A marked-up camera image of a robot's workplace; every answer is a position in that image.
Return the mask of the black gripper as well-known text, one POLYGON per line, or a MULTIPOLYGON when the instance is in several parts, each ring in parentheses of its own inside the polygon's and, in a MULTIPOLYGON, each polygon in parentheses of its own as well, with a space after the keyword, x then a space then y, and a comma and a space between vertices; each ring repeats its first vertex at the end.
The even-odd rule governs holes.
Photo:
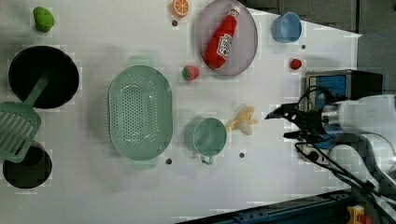
POLYGON ((270 112, 266 119, 287 119, 294 123, 299 130, 284 133, 287 139, 296 139, 306 142, 320 142, 326 134, 321 124, 321 115, 317 110, 302 111, 297 104, 283 104, 270 112))

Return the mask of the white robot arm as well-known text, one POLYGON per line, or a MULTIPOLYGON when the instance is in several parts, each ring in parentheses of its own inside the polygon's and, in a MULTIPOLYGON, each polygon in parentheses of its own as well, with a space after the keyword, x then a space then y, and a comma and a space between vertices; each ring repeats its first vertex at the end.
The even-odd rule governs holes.
POLYGON ((286 119, 299 130, 284 136, 315 147, 329 141, 330 168, 356 182, 371 183, 384 193, 395 190, 395 96, 392 94, 334 102, 302 111, 284 104, 268 119, 286 119))

